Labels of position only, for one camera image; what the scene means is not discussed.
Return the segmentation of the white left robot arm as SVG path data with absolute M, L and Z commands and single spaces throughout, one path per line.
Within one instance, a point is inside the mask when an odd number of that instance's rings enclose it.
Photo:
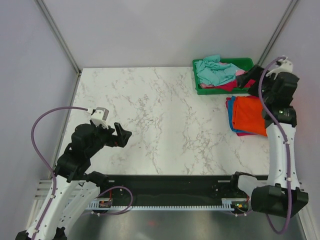
M 66 240 L 88 204 L 109 193 L 106 175 L 86 171 L 91 158 L 103 147 L 125 147 L 132 132 L 124 130 L 118 122 L 113 127 L 108 125 L 106 108 L 84 111 L 90 114 L 89 123 L 75 128 L 55 167 L 49 168 L 52 174 L 49 192 L 33 224 L 19 232 L 17 240 Z

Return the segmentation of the orange t-shirt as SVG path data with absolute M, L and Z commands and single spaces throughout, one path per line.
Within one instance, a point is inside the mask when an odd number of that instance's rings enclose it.
M 257 97 L 237 96 L 235 100 L 235 127 L 239 130 L 266 137 L 263 106 Z

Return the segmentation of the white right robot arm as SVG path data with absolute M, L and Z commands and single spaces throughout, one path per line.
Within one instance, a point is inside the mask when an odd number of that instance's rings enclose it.
M 291 103 L 299 78 L 293 74 L 293 63 L 288 57 L 280 56 L 265 68 L 256 64 L 239 76 L 238 86 L 244 87 L 250 79 L 255 83 L 248 93 L 262 104 L 269 142 L 269 172 L 266 184 L 254 175 L 236 172 L 229 191 L 235 197 L 247 194 L 255 212 L 292 218 L 309 202 L 308 193 L 301 190 L 295 165 L 297 114 Z

